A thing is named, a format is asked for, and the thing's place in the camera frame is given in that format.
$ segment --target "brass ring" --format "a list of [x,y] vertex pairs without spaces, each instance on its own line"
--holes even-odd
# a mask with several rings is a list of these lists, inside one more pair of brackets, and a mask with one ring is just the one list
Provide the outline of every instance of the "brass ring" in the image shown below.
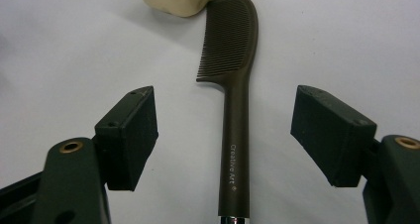
[[59,151],[61,153],[63,153],[63,154],[68,154],[68,153],[77,152],[82,147],[83,147],[83,143],[77,142],[77,141],[73,141],[73,142],[68,142],[68,143],[62,145],[59,148]]
[[395,142],[398,143],[400,146],[408,148],[408,149],[413,149],[413,150],[420,149],[420,143],[411,138],[397,137],[395,138]]

